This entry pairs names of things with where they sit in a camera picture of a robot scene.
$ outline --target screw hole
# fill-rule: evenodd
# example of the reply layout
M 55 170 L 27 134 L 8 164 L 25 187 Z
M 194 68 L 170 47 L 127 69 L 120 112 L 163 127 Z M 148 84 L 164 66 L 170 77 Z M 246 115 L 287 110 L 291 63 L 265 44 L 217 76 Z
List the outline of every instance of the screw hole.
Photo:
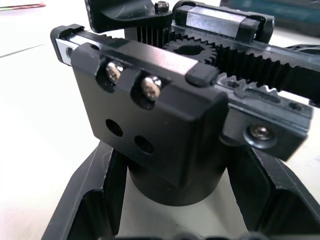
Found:
M 230 88 L 233 88 L 233 89 L 236 89 L 238 88 L 240 85 L 239 83 L 236 83 L 235 81 L 228 81 L 227 82 L 227 85 L 230 87 Z
M 152 155 L 155 152 L 154 146 L 143 136 L 136 136 L 134 138 L 134 142 L 138 146 L 138 148 L 145 154 Z
M 73 51 L 74 50 L 71 47 L 67 47 L 65 49 L 65 54 L 66 54 L 67 58 L 69 59 L 69 61 L 71 61 L 71 55 L 72 55 Z
M 251 125 L 244 132 L 243 137 L 248 144 L 257 149 L 269 149 L 277 143 L 275 133 L 263 125 Z
M 295 102 L 290 102 L 289 107 L 292 108 L 293 110 L 297 110 L 297 111 L 302 110 L 302 107 L 298 103 L 295 103 Z
M 110 132 L 112 132 L 114 135 L 116 135 L 118 137 L 123 136 L 124 132 L 122 131 L 121 127 L 115 121 L 112 121 L 111 119 L 107 119 L 105 121 L 105 125 L 110 130 Z
M 205 49 L 200 45 L 185 45 L 174 50 L 174 52 L 179 55 L 195 56 L 200 54 L 203 50 Z
M 100 50 L 96 45 L 91 45 L 91 48 L 94 50 Z

